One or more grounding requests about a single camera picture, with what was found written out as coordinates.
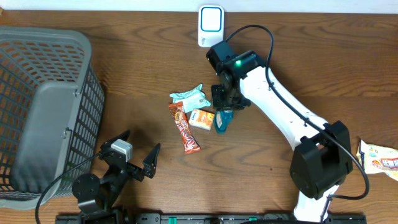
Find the blue liquid bottle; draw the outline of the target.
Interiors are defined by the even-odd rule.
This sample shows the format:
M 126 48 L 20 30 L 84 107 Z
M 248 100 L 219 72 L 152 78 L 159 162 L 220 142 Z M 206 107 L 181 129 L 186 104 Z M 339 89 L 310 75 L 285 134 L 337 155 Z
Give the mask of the blue liquid bottle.
M 218 134 L 224 134 L 229 123 L 233 120 L 233 110 L 217 111 L 215 114 L 214 122 L 215 129 Z

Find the yellow snack package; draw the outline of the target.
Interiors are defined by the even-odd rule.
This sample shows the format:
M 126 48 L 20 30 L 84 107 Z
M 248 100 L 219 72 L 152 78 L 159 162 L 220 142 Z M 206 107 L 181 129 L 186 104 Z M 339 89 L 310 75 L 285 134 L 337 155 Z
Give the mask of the yellow snack package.
M 397 180 L 397 149 L 367 144 L 360 140 L 356 155 L 366 174 L 385 173 Z

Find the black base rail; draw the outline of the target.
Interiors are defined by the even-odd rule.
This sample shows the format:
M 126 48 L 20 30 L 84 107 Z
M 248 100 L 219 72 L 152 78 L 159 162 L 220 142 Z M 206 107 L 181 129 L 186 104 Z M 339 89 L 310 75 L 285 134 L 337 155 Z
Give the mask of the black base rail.
M 142 213 L 135 216 L 113 214 L 96 218 L 88 215 L 57 215 L 55 223 L 240 224 L 300 223 L 300 221 L 289 213 L 268 213 L 265 215 L 161 215 L 159 213 Z

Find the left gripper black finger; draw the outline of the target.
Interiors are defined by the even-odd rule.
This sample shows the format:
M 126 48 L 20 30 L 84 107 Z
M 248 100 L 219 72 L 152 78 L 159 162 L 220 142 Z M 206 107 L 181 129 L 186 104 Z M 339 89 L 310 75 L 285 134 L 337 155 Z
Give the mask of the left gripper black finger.
M 159 156 L 161 144 L 158 143 L 155 145 L 153 150 L 148 154 L 148 156 L 143 160 L 143 165 L 144 165 L 144 172 L 145 173 L 155 173 L 156 172 L 156 167 L 157 167 L 157 159 Z
M 119 134 L 118 136 L 113 137 L 113 138 L 111 138 L 110 140 L 105 141 L 105 142 L 102 144 L 102 149 L 105 149 L 105 148 L 107 148 L 107 147 L 111 147 L 112 143 L 115 142 L 115 141 L 117 141 L 118 139 L 121 139 L 121 140 L 123 140 L 123 141 L 127 141 L 128 137 L 129 137 L 129 135 L 130 135 L 130 133 L 131 133 L 131 131 L 128 129 L 128 130 L 126 130 L 125 132 Z

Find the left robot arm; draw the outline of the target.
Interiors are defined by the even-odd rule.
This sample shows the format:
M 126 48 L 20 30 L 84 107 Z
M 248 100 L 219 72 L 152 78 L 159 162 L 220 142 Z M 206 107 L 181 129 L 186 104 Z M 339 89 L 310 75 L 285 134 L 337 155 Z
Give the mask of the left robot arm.
M 143 181 L 153 178 L 161 144 L 143 160 L 143 167 L 131 164 L 132 144 L 127 142 L 130 131 L 105 141 L 98 153 L 99 159 L 109 165 L 102 178 L 94 174 L 83 174 L 73 183 L 72 193 L 81 210 L 78 223 L 131 223 L 133 218 L 123 208 L 114 207 L 124 186 L 131 180 Z

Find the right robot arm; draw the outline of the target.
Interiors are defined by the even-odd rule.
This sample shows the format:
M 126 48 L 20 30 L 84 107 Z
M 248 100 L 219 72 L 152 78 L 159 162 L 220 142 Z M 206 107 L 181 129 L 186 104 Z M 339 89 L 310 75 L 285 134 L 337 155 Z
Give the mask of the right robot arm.
M 329 197 L 353 170 L 348 128 L 329 124 L 301 104 L 276 79 L 252 50 L 238 55 L 221 41 L 206 53 L 219 85 L 211 87 L 217 112 L 242 110 L 255 104 L 277 126 L 294 151 L 290 176 L 299 189 L 294 217 L 322 222 Z

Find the orange tissue pack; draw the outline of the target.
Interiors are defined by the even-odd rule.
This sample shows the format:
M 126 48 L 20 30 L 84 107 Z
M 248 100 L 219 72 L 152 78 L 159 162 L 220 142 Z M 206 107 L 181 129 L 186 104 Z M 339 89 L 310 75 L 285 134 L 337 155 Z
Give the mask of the orange tissue pack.
M 213 113 L 199 109 L 194 109 L 191 112 L 188 122 L 190 125 L 194 127 L 210 131 L 213 125 L 214 117 L 215 115 Z

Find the red chocolate bar wrapper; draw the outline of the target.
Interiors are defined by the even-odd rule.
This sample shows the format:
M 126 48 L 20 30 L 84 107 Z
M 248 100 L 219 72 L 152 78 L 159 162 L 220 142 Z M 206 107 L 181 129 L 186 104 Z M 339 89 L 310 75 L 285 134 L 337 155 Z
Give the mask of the red chocolate bar wrapper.
M 193 134 L 189 128 L 189 123 L 183 108 L 183 103 L 171 103 L 168 105 L 168 108 L 173 116 L 174 122 L 178 130 L 180 131 L 184 147 L 184 153 L 191 154 L 201 151 L 200 145 L 193 137 Z

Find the white barcode scanner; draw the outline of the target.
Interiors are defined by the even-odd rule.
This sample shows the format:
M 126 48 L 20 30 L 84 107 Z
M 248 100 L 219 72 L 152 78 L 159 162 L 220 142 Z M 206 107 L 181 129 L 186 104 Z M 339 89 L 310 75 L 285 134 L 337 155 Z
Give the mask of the white barcode scanner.
M 203 5 L 198 10 L 198 45 L 212 47 L 224 40 L 224 9 Z

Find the grey plastic shopping basket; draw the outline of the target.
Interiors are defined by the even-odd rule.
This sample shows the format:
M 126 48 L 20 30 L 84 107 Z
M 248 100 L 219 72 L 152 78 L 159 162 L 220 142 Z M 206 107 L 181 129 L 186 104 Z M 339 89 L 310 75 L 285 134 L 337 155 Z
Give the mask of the grey plastic shopping basket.
M 90 170 L 104 108 L 80 32 L 1 27 L 1 206 L 68 196 Z

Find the teal wet wipes pack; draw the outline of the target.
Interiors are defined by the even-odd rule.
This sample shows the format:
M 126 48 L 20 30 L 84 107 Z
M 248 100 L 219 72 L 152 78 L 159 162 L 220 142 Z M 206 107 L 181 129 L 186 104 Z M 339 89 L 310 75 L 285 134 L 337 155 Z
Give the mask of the teal wet wipes pack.
M 173 103 L 183 103 L 183 110 L 186 113 L 194 109 L 200 109 L 211 106 L 211 103 L 206 99 L 206 95 L 202 92 L 202 84 L 199 84 L 194 89 L 182 93 L 171 93 Z

